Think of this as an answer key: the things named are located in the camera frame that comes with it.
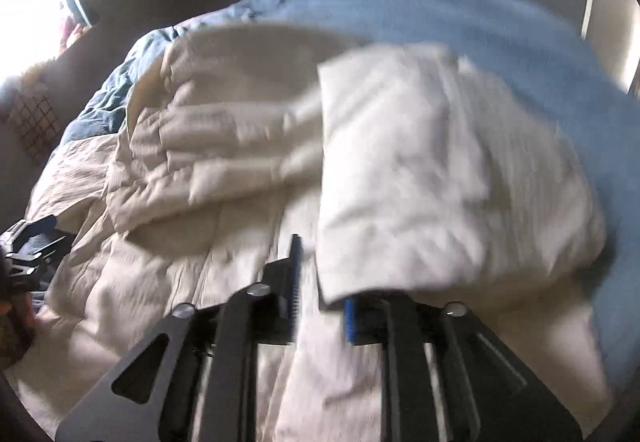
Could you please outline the person's left hand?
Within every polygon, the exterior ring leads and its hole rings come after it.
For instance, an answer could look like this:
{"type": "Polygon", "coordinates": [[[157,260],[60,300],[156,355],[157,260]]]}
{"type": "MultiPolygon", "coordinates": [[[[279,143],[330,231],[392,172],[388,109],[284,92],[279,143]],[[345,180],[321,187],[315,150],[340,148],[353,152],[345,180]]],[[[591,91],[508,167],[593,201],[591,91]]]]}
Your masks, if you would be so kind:
{"type": "Polygon", "coordinates": [[[32,295],[14,295],[1,302],[1,370],[17,363],[35,337],[35,310],[32,295]]]}

